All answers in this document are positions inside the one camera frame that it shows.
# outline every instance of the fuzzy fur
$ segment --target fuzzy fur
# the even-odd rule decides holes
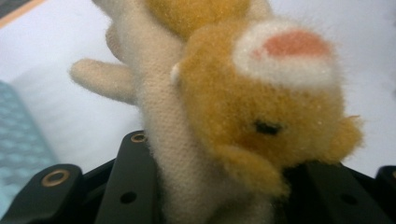
[[[196,20],[200,10],[185,15],[191,6],[180,6],[176,19],[164,19],[165,7],[156,4],[170,2],[186,3],[94,0],[113,22],[107,44],[124,65],[82,60],[72,67],[72,78],[140,108],[159,165],[167,223],[272,223],[272,195],[288,192],[280,175],[284,167],[311,159],[339,161],[360,141],[355,118],[343,115],[339,83],[298,90],[252,78],[249,71],[255,66],[249,63],[241,70],[233,62],[236,43],[250,25],[275,19],[266,1],[248,1],[247,9],[230,4],[228,16],[209,16],[220,18],[213,24]],[[210,8],[211,3],[190,2],[201,4],[195,8]],[[236,17],[233,10],[240,10]],[[318,119],[320,113],[326,119]],[[252,121],[258,119],[286,131],[279,136],[257,133]]]

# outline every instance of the beige plush arm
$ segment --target beige plush arm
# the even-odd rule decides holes
[[[70,74],[74,81],[90,91],[135,104],[134,77],[127,66],[84,59],[73,64]]]

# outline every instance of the black eye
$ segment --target black eye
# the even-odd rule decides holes
[[[278,124],[265,123],[259,120],[257,120],[254,125],[256,127],[256,132],[270,135],[277,135],[282,129]]]

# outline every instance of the pink inner ear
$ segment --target pink inner ear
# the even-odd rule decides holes
[[[303,30],[289,31],[269,38],[261,49],[255,49],[253,56],[260,59],[262,53],[275,57],[285,56],[326,56],[330,55],[329,45],[318,35]]]

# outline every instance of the metal hole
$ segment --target metal hole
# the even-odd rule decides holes
[[[134,192],[132,191],[126,192],[122,194],[122,196],[120,197],[120,201],[121,203],[125,203],[125,204],[133,203],[136,200],[136,197],[137,195]]]
[[[350,194],[342,194],[341,195],[341,199],[343,200],[344,203],[350,204],[350,205],[357,205],[358,204],[358,200],[350,195]]]
[[[135,143],[146,142],[148,139],[143,133],[136,133],[131,137],[131,141]]]
[[[47,188],[55,187],[61,185],[70,176],[70,172],[64,169],[54,170],[51,173],[44,176],[41,181],[41,185]]]

